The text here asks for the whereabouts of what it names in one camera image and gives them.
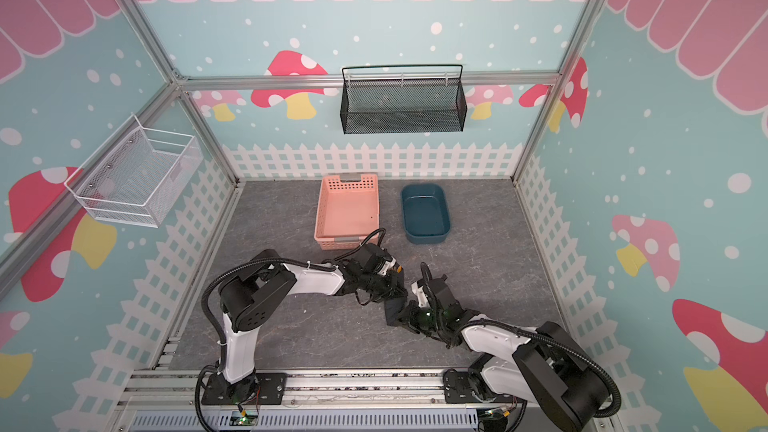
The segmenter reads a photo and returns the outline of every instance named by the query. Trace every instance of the gray marble floor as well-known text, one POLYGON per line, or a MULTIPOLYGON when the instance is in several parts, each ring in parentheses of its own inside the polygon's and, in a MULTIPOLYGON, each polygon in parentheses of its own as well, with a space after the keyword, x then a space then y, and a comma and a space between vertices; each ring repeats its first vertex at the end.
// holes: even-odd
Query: gray marble floor
MULTIPOLYGON (((405 268, 407 288, 420 277, 418 264, 424 261, 435 276, 447 274, 466 308, 511 324, 562 323, 511 181, 439 181, 452 230, 437 245, 413 245, 405 236, 399 194, 415 182, 379 181, 383 246, 405 268)), ((248 182, 206 281, 264 248, 314 262, 333 255, 313 238, 319 193, 319 181, 248 182)), ((215 293, 211 308, 220 313, 215 293)), ((216 332, 197 305, 170 368, 199 369, 217 355, 216 332)), ((288 296, 262 326, 256 367, 466 367, 477 356, 387 327, 383 304, 360 307, 354 295, 301 294, 288 296)))

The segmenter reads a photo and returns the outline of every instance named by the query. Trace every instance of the wall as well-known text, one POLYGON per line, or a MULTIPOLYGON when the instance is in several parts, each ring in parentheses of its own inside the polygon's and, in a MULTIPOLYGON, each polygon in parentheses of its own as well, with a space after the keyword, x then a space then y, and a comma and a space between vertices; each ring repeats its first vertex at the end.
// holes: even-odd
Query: wall
POLYGON ((342 66, 556 70, 584 0, 139 0, 179 71, 261 75, 281 50, 342 66))
MULTIPOLYGON (((178 106, 153 127, 194 134, 178 106)), ((0 302, 4 430, 103 429, 161 346, 230 190, 204 148, 159 228, 72 220, 0 302)))
POLYGON ((240 177, 377 172, 382 177, 502 178, 513 173, 544 101, 542 86, 533 91, 536 97, 522 100, 531 87, 466 87, 470 110, 463 132, 409 134, 344 135, 341 95, 335 89, 299 92, 273 106, 255 98, 270 96, 268 90, 253 96, 251 90, 202 91, 193 98, 240 177))
POLYGON ((0 253, 56 197, 42 186, 11 203, 14 184, 79 166, 163 84, 114 0, 0 4, 0 253))
POLYGON ((768 429, 768 0, 608 0, 524 201, 628 432, 768 429))

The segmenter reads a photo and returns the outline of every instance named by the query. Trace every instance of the black wire mesh basket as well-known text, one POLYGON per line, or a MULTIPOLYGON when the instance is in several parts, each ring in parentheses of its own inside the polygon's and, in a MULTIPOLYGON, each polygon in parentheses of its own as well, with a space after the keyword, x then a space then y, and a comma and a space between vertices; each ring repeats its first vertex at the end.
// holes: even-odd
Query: black wire mesh basket
POLYGON ((344 133, 463 131, 462 72, 461 65, 344 67, 344 133))

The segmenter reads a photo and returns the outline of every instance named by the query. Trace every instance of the blue plastic bin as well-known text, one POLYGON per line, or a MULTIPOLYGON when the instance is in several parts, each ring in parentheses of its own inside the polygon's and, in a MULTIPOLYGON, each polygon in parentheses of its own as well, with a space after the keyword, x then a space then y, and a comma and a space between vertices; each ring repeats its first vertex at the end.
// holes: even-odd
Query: blue plastic bin
POLYGON ((413 244, 439 244, 451 231, 448 203, 437 184, 412 184, 402 188, 402 217, 406 236, 413 244))

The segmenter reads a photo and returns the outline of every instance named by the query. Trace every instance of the black mounting plate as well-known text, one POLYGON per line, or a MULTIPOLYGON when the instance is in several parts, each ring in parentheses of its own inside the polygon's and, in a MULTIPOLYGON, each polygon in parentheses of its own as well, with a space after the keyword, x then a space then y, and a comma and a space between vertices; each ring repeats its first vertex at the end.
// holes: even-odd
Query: black mounting plate
MULTIPOLYGON (((256 378, 259 380, 259 405, 280 405, 283 402, 283 393, 286 388, 286 378, 288 374, 262 374, 256 372, 256 378)), ((208 380, 203 398, 200 400, 202 405, 233 405, 232 399, 226 396, 224 389, 224 380, 208 380)), ((245 403, 244 405, 253 405, 256 399, 245 403)))
MULTIPOLYGON (((442 384, 445 387, 447 404, 474 404, 480 402, 472 394, 472 386, 469 384, 469 372, 464 370, 447 370, 442 375, 442 384)), ((489 404, 511 404, 513 396, 509 394, 494 394, 489 404)))

